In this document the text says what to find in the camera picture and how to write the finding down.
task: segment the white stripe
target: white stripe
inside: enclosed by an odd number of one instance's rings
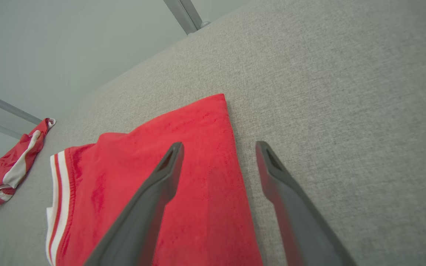
[[[34,148],[36,145],[36,141],[40,137],[40,131],[36,130],[32,135],[31,141],[29,142],[29,146],[22,153],[21,157],[19,157],[16,163],[11,167],[11,169],[4,175],[3,184],[10,185],[12,188],[16,188],[19,185],[19,182],[26,175],[26,155],[27,153]]]
[[[52,187],[53,187],[53,199],[52,207],[47,208],[47,237],[45,238],[45,254],[47,255],[47,260],[50,262],[51,266],[54,266],[54,263],[50,259],[50,238],[52,237],[52,232],[54,231],[55,216],[57,215],[58,202],[59,202],[59,183],[57,178],[57,169],[55,168],[55,155],[50,157],[50,168],[52,170]]]
[[[8,201],[12,198],[12,195],[6,194],[5,192],[2,192],[3,188],[10,188],[10,185],[0,185],[0,199],[4,201]]]
[[[52,242],[52,247],[49,250],[51,256],[52,256],[52,265],[55,266],[56,265],[56,259],[57,259],[57,250],[59,247],[59,244],[61,242],[61,238],[64,234],[65,231],[65,227],[67,225],[67,219],[68,219],[68,210],[69,210],[69,205],[70,205],[70,182],[68,179],[68,171],[67,171],[67,165],[66,165],[66,161],[65,161],[65,151],[61,151],[60,153],[57,154],[58,156],[58,161],[59,161],[59,171],[60,171],[60,177],[61,177],[61,194],[62,194],[62,199],[61,199],[61,205],[58,206],[60,208],[60,217],[59,217],[59,223],[57,225],[57,228],[54,228],[55,230],[55,236],[54,236],[54,241]],[[55,174],[55,178],[57,179],[57,173],[54,173],[54,169],[55,169],[55,160],[54,160],[54,167],[52,170],[52,174]],[[52,217],[51,217],[51,222],[54,223],[55,219],[56,219],[56,214],[57,214],[57,208],[55,206],[58,205],[58,190],[55,191],[54,190],[54,203],[53,203],[53,212],[52,212]],[[49,232],[47,232],[47,239],[46,241],[50,242],[50,238],[52,236],[52,233],[50,233],[49,236]]]

